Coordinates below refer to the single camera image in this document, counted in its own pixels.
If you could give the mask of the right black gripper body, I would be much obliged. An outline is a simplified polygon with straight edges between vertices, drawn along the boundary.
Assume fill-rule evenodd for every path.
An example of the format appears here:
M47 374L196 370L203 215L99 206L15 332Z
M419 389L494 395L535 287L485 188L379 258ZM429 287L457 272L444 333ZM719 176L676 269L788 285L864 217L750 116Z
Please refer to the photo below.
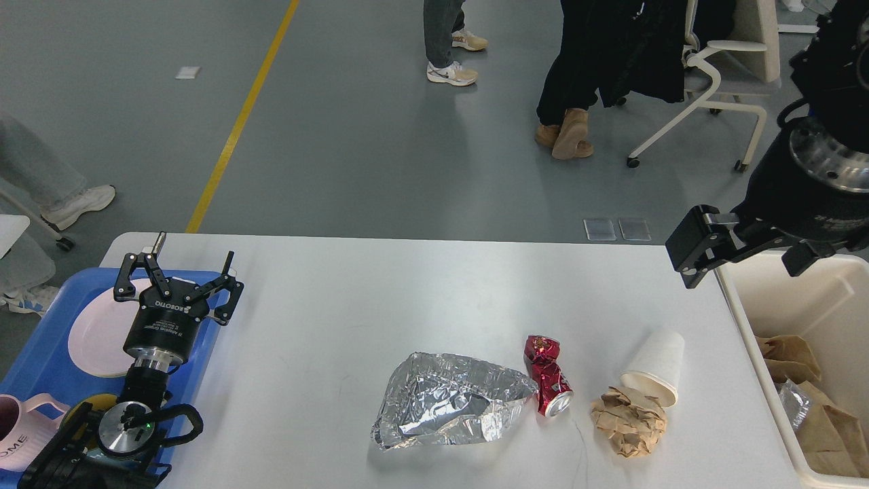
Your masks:
M867 247L867 128L842 143L819 120L790 120L733 208L786 234Z

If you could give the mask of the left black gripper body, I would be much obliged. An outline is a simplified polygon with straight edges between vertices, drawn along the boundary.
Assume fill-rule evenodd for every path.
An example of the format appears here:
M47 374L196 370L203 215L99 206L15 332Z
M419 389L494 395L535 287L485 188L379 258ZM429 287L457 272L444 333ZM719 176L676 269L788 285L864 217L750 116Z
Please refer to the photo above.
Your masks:
M189 361L209 307L203 297L190 304L184 303L184 298L193 296L198 284L182 278L171 278L168 284L170 297L164 296L155 285L141 291L139 310L122 350L133 358L138 358L144 350L163 350L172 356L171 365L182 365Z

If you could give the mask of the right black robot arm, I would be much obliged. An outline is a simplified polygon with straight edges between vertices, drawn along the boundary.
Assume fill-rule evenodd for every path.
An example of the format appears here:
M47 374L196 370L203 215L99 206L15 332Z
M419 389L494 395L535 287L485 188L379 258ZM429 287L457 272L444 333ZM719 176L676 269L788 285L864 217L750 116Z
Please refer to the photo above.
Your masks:
M838 1L792 57L798 101L778 117L780 133L730 213L698 205L665 241L686 288L722 264L782 248L800 276L837 251L868 241L867 3Z

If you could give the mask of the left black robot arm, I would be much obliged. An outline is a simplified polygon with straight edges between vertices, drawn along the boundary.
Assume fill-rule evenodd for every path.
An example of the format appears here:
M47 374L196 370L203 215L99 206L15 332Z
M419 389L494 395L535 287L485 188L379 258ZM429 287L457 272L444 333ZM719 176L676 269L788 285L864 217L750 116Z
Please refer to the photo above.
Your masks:
M233 251L208 282L168 276L158 263L165 238L160 233L149 251L127 253L111 289L113 303L136 306L120 322L130 365L113 405L84 400L69 410L19 488L155 488L172 469L160 452L204 431L198 410L171 392L171 378L190 362L205 322L232 319L244 285L231 267Z

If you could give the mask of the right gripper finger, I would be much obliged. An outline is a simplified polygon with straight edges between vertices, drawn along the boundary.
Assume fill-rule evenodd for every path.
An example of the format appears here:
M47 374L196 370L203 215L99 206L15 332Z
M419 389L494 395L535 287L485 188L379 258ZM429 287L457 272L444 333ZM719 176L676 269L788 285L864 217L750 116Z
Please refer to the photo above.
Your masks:
M665 248L673 269L691 290L710 270L723 264L738 263L761 251L794 244L794 236L772 223L698 205L689 210L671 233Z
M795 242L782 255L781 260L790 276L800 276L820 259L834 256L838 248L841 248L841 242Z

